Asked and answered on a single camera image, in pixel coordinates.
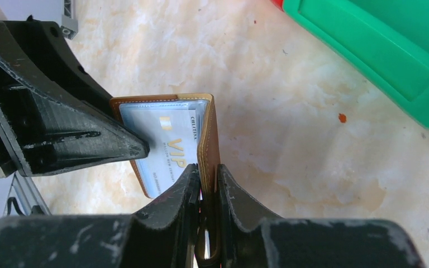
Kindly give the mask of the silver VIP card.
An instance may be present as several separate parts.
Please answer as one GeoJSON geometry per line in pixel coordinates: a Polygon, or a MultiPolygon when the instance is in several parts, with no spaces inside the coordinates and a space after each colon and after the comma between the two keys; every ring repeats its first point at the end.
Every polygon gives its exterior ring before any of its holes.
{"type": "Polygon", "coordinates": [[[187,107],[143,107],[124,104],[124,124],[148,142],[146,158],[135,161],[149,198],[170,188],[188,164],[197,163],[199,116],[187,107]]]}

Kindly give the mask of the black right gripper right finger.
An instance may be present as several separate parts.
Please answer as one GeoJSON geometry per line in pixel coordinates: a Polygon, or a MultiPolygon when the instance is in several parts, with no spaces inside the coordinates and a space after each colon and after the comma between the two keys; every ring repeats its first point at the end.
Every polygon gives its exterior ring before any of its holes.
{"type": "Polygon", "coordinates": [[[408,233],[383,219],[283,218],[217,168],[223,267],[424,267],[408,233]]]}

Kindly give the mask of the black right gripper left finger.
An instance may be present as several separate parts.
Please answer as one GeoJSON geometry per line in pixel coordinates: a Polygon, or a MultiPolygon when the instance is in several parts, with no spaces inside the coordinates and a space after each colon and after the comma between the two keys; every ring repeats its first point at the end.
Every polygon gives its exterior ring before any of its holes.
{"type": "Polygon", "coordinates": [[[192,267],[198,166],[133,214],[0,219],[0,267],[192,267]]]}

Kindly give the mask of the brown leather card holder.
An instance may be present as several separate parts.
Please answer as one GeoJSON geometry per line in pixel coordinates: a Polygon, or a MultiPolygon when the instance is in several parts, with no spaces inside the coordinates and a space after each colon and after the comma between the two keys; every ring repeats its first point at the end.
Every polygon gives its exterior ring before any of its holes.
{"type": "Polygon", "coordinates": [[[195,256],[199,267],[221,266],[221,227],[217,219],[217,166],[221,163],[214,96],[209,93],[180,93],[116,97],[109,101],[115,118],[122,121],[120,107],[127,103],[173,104],[175,101],[207,101],[207,111],[201,120],[201,136],[197,145],[197,162],[201,181],[201,220],[195,256]]]}

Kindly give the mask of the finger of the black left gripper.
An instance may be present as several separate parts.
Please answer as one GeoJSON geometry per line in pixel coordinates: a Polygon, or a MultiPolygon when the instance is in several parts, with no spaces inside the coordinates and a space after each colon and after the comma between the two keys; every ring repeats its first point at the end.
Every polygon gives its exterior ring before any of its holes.
{"type": "Polygon", "coordinates": [[[114,118],[110,99],[55,22],[0,21],[0,178],[145,158],[148,143],[114,118]]]}

